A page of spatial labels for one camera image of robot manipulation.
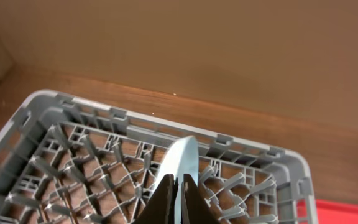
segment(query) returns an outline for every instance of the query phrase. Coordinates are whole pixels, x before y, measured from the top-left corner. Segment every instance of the red surface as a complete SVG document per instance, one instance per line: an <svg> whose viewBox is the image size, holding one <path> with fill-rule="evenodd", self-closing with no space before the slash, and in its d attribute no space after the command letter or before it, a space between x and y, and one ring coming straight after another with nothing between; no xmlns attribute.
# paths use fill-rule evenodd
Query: red surface
<svg viewBox="0 0 358 224"><path fill-rule="evenodd" d="M358 205L317 200L317 213L320 224L358 223Z"/></svg>

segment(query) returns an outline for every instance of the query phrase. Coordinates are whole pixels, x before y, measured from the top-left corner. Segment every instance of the red object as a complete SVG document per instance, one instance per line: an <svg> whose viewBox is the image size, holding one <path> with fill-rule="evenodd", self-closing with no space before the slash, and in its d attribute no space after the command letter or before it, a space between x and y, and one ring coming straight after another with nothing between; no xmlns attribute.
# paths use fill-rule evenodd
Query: red object
<svg viewBox="0 0 358 224"><path fill-rule="evenodd" d="M358 223L358 205L316 200L320 224Z"/></svg>

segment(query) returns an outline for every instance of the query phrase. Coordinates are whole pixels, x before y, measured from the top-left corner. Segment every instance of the wooden surface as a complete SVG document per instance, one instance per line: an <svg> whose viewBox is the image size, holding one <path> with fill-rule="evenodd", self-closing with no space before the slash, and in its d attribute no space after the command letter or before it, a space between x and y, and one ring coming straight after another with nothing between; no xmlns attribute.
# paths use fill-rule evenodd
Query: wooden surface
<svg viewBox="0 0 358 224"><path fill-rule="evenodd" d="M43 88L298 151L309 162L316 198L358 204L356 131L24 68L0 84L0 129L30 93Z"/></svg>
<svg viewBox="0 0 358 224"><path fill-rule="evenodd" d="M0 0L19 64L358 129L358 0Z"/></svg>

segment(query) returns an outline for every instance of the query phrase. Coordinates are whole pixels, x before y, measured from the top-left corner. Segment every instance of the gray plastic crate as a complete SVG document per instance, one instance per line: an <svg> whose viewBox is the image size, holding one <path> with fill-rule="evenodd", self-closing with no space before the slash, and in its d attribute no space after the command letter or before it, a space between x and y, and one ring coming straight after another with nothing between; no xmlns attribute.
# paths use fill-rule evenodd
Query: gray plastic crate
<svg viewBox="0 0 358 224"><path fill-rule="evenodd" d="M199 188L222 223L318 223L298 153L51 90L0 132L0 223L131 223L163 153L199 141Z"/></svg>

